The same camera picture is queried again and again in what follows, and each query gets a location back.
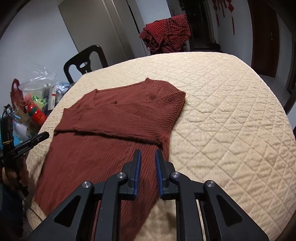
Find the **round table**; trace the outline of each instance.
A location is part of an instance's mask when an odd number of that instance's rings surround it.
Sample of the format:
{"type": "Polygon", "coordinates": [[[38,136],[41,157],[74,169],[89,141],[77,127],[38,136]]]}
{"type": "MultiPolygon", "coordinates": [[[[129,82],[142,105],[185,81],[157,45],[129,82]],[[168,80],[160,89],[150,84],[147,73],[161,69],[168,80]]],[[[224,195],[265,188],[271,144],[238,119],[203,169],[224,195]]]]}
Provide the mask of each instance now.
{"type": "MultiPolygon", "coordinates": [[[[227,54],[159,54],[83,75],[42,126],[50,138],[30,151],[30,191],[64,108],[93,89],[130,85],[147,77],[186,92],[171,133],[169,161],[175,169],[195,181],[214,180],[275,240],[296,209],[295,138],[269,87],[247,64],[227,54]]],[[[35,202],[32,208],[45,218],[35,202]]],[[[136,240],[175,240],[175,215],[173,201],[158,201],[136,240]]],[[[40,222],[31,211],[28,219],[32,227],[40,222]]]]}

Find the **red checkered shirt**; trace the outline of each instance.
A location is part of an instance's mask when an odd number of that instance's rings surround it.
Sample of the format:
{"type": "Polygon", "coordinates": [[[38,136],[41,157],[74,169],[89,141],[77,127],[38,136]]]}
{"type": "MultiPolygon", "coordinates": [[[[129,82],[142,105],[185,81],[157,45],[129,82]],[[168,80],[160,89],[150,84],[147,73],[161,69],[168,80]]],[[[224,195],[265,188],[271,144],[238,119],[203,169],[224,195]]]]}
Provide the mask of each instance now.
{"type": "Polygon", "coordinates": [[[186,15],[174,16],[147,24],[140,34],[152,53],[174,53],[191,36],[186,15]]]}

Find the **chair backrest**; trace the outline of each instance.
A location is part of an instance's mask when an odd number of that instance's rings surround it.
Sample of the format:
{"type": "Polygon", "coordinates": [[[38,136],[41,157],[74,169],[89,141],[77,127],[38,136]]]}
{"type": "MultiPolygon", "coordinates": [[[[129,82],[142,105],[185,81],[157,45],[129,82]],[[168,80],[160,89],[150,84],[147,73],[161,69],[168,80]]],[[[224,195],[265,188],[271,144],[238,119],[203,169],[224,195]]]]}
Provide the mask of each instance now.
{"type": "Polygon", "coordinates": [[[92,46],[82,50],[80,53],[76,54],[73,58],[69,59],[65,63],[64,72],[65,72],[65,75],[66,75],[70,84],[74,83],[74,81],[69,73],[69,68],[72,64],[74,64],[76,66],[76,68],[80,71],[80,73],[82,73],[82,74],[92,72],[91,61],[89,59],[89,56],[92,52],[98,53],[103,68],[106,68],[109,66],[101,46],[92,45],[92,46]]]}

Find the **floor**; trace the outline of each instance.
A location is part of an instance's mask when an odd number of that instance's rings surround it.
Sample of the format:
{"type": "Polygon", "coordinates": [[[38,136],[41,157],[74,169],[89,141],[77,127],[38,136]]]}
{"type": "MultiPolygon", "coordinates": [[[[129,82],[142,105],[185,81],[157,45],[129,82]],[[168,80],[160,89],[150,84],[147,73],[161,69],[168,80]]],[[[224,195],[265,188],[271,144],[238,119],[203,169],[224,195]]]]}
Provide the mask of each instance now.
{"type": "Polygon", "coordinates": [[[275,78],[261,74],[259,76],[263,79],[263,81],[268,85],[271,91],[278,98],[282,107],[284,107],[288,99],[290,98],[290,93],[275,78]]]}

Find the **brown ribbed sweater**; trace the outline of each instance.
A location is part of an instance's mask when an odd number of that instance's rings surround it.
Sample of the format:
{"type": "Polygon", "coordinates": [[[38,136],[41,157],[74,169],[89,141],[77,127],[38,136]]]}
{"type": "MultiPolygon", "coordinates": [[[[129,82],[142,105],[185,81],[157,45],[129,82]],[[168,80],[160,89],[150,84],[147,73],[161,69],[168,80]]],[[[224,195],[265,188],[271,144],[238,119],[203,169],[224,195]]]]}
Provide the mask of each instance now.
{"type": "Polygon", "coordinates": [[[48,215],[78,185],[105,181],[142,152],[136,201],[123,201],[120,237],[133,240],[158,198],[155,151],[168,160],[170,133],[181,113],[185,93],[166,81],[94,90],[69,109],[46,155],[35,201],[48,215]]]}

